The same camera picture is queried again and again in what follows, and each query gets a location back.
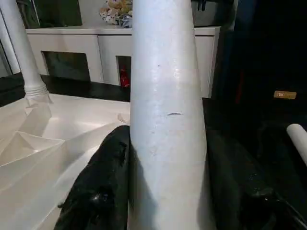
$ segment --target white cylinder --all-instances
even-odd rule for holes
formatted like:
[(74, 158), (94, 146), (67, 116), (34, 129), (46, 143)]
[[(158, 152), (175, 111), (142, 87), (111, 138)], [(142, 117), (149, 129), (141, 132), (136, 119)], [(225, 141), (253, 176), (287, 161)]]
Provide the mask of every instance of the white cylinder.
[(190, 0), (134, 0), (130, 230), (212, 230)]
[(19, 68), (19, 64), (18, 64), (18, 61), (17, 61), (17, 57), (15, 55), (15, 51), (13, 49), (13, 45), (12, 45), (9, 33), (7, 31), (7, 28), (5, 26), (1, 12), (0, 12), (0, 40), (1, 40), (1, 43), (3, 45), (5, 55), (8, 59), (9, 64), (10, 64), (12, 73), (13, 74), (19, 73), (20, 68)]
[(287, 128), (287, 133), (307, 166), (307, 132), (299, 124), (292, 124)]
[(0, 0), (0, 9), (24, 77), (24, 90), (27, 97), (33, 98), (46, 94), (46, 85), (38, 74), (16, 0)]

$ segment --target white cabinet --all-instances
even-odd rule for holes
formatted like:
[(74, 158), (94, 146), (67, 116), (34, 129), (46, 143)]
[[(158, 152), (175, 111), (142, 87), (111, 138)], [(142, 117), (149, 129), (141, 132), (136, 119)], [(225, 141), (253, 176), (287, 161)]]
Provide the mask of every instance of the white cabinet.
[(120, 85), (118, 57), (132, 56), (131, 35), (98, 36), (104, 80), (107, 84)]
[[(40, 74), (49, 75), (47, 55), (53, 53), (70, 53), (70, 56), (61, 59), (63, 66), (65, 61), (78, 59), (80, 65), (87, 65), (90, 81), (104, 82), (99, 54), (97, 35), (84, 34), (28, 34), (30, 44), (36, 59)], [(73, 67), (67, 74), (77, 74)]]
[[(211, 97), (215, 64), (213, 51), (216, 38), (214, 36), (196, 36), (195, 39), (202, 97)], [(118, 60), (122, 56), (132, 56), (132, 36), (101, 35), (98, 36), (98, 42), (105, 83), (120, 85)]]
[[(130, 65), (127, 60), (132, 56), (131, 29), (116, 26), (74, 26), (28, 29), (27, 33), (41, 74), (61, 75), (78, 80), (88, 75), (85, 80), (120, 85), (119, 69), (122, 60)], [(211, 97), (219, 34), (219, 27), (195, 29), (203, 97)]]

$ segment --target red object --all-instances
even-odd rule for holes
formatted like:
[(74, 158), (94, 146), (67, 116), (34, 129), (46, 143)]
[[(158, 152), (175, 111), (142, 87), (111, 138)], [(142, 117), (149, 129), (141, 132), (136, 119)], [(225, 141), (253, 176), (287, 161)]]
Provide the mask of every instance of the red object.
[(130, 81), (128, 78), (127, 71), (124, 68), (120, 68), (119, 70), (119, 77), (120, 77), (120, 85), (121, 87), (130, 87)]

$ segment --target stuffed toy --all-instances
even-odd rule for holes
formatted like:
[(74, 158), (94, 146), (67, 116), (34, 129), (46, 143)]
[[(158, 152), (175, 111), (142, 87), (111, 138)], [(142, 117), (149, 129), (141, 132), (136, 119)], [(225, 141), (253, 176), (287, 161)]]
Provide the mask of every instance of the stuffed toy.
[(118, 20), (121, 15), (131, 11), (131, 0), (104, 0), (104, 5), (99, 10), (99, 14), (103, 21), (111, 24), (118, 25)]

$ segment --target white pole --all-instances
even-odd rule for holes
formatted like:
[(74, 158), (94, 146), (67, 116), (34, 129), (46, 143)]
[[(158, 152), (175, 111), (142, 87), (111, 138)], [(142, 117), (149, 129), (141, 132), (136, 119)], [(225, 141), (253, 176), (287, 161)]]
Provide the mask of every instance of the white pole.
[(133, 0), (130, 230), (212, 230), (190, 0)]
[(307, 166), (307, 132), (300, 125), (292, 124), (287, 128), (287, 133)]
[(0, 9), (24, 77), (26, 96), (36, 98), (45, 95), (47, 93), (46, 85), (38, 74), (35, 58), (16, 0), (0, 0)]
[(2, 16), (1, 12), (0, 12), (0, 40), (1, 40), (1, 43), (3, 45), (5, 55), (8, 59), (10, 67), (12, 69), (12, 73), (13, 74), (19, 73), (20, 68), (19, 68), (19, 64), (18, 64), (18, 61), (17, 61), (17, 57), (15, 55), (15, 51), (13, 49), (13, 45), (12, 45), (8, 30), (7, 30), (6, 25), (4, 23), (3, 16)]

